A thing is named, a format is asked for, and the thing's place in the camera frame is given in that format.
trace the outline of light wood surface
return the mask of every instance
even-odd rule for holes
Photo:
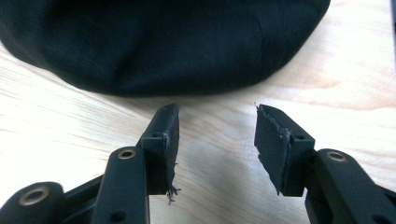
[[[70,190],[134,146],[157,108],[179,102],[175,185],[150,197],[151,223],[308,223],[304,198],[277,196],[253,146],[255,104],[285,111],[317,140],[396,190],[396,75],[389,1],[333,0],[293,60],[250,88],[200,97],[118,98],[77,90],[0,46],[0,205],[54,181]]]

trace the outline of wood grain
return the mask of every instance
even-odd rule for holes
[[[277,196],[253,146],[255,105],[276,106],[396,190],[396,75],[390,2],[333,0],[279,72],[240,91],[119,98],[77,90],[0,47],[0,204],[55,181],[70,190],[134,146],[155,110],[181,103],[177,201],[150,197],[151,223],[308,223],[303,198]]]

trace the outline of metal rivet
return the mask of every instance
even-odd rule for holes
[[[133,149],[125,149],[119,153],[119,158],[122,160],[128,160],[136,155],[136,151]]]
[[[29,206],[43,201],[50,194],[50,189],[47,186],[40,186],[31,189],[20,197],[19,203],[23,206]]]
[[[330,151],[326,153],[327,157],[334,161],[346,161],[347,157],[339,152]]]

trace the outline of black cloth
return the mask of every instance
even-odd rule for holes
[[[206,94],[269,77],[298,51],[329,4],[1,0],[0,39],[15,57],[83,90]]]

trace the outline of black plastic arm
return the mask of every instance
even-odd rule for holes
[[[278,192],[303,196],[311,223],[396,223],[395,193],[377,186],[344,152],[315,139],[284,112],[258,107],[255,146]]]
[[[52,182],[19,190],[0,210],[0,223],[149,223],[149,195],[171,201],[177,194],[178,110],[178,104],[157,110],[135,147],[110,155],[104,175],[66,193]]]

